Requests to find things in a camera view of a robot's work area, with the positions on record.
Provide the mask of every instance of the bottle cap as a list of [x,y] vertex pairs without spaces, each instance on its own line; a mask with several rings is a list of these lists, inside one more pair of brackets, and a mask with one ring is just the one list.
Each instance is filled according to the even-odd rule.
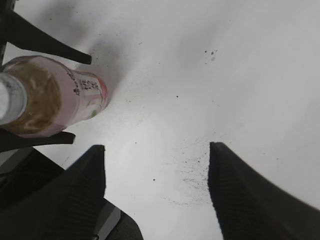
[[0,72],[0,125],[21,116],[28,102],[27,91],[14,76]]

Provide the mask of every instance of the white floor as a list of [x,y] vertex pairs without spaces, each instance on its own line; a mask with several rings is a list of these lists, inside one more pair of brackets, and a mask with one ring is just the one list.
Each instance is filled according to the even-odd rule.
[[[66,168],[105,145],[105,197],[144,239],[222,239],[210,141],[320,208],[320,1],[20,0],[16,11],[92,54],[91,66],[63,62],[112,91],[105,112],[67,129],[74,145],[39,149]],[[27,54],[9,45],[5,59]]]

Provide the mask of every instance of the pink bottle label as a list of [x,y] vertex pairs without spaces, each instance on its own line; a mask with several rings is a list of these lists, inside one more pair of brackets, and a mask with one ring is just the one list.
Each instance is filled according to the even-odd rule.
[[54,75],[60,88],[61,108],[48,128],[22,137],[52,136],[72,124],[93,118],[106,108],[106,85],[93,74],[70,70],[59,62],[41,56],[33,58],[31,62]]

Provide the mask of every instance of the brown liquid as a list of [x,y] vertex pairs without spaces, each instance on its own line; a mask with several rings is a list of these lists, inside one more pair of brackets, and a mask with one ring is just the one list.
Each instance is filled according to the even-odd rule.
[[1,127],[20,135],[35,134],[49,127],[61,108],[61,93],[55,77],[29,62],[9,63],[4,72],[23,84],[28,103],[18,119]]

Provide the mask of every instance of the plastic bottle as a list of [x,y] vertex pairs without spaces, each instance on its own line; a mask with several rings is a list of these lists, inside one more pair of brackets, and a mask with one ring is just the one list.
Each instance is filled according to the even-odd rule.
[[43,56],[17,57],[0,72],[0,127],[25,138],[49,137],[93,118],[108,103],[104,82]]

